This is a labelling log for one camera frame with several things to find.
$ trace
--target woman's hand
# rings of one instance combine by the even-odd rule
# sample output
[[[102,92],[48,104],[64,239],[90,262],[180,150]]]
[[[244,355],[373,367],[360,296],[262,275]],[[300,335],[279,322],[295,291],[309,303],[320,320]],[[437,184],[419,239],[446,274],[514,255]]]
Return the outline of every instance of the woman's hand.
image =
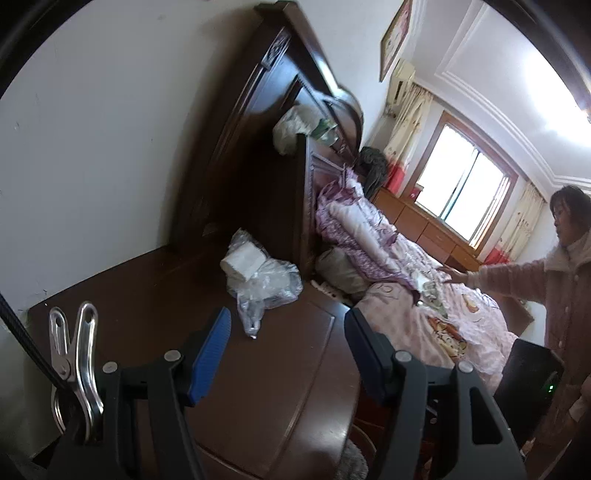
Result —
[[[442,265],[437,269],[439,272],[443,272],[448,274],[451,278],[444,280],[443,283],[463,283],[465,284],[468,281],[468,274],[467,273],[460,273],[458,270],[452,267],[448,267],[447,265]]]

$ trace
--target cord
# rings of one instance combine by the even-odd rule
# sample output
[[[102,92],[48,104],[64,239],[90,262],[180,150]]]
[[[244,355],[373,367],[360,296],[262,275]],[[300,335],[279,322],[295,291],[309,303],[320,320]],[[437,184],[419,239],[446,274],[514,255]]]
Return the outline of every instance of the cord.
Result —
[[[33,339],[23,327],[17,314],[10,308],[10,305],[0,293],[0,318],[4,321],[8,330],[16,337],[18,343],[21,344],[23,350],[35,362],[36,366],[43,372],[43,374],[53,383],[58,390],[68,391],[70,388],[66,382],[57,374],[53,367],[43,358],[41,352],[35,346]]]

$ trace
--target framed picture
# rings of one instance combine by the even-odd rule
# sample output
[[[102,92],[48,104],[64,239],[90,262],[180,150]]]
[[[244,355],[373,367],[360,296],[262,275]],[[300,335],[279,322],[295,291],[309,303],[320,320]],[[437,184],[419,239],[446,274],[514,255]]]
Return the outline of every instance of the framed picture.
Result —
[[[404,2],[402,2],[402,5],[400,5],[400,8],[394,17],[394,20],[392,20],[392,23],[390,23],[385,35],[382,37],[379,62],[380,82],[383,82],[386,78],[386,74],[392,66],[392,62],[396,58],[398,50],[400,50],[400,45],[402,45],[402,42],[408,34],[412,3],[412,0],[404,0]]]

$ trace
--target sunlight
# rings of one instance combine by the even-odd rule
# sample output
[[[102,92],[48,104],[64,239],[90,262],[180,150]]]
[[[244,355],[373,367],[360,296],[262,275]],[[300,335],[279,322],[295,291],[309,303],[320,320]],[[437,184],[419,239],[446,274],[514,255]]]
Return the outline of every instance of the sunlight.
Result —
[[[556,71],[536,51],[526,60],[528,90],[548,129],[573,142],[591,145],[591,124],[587,113],[574,101]]]

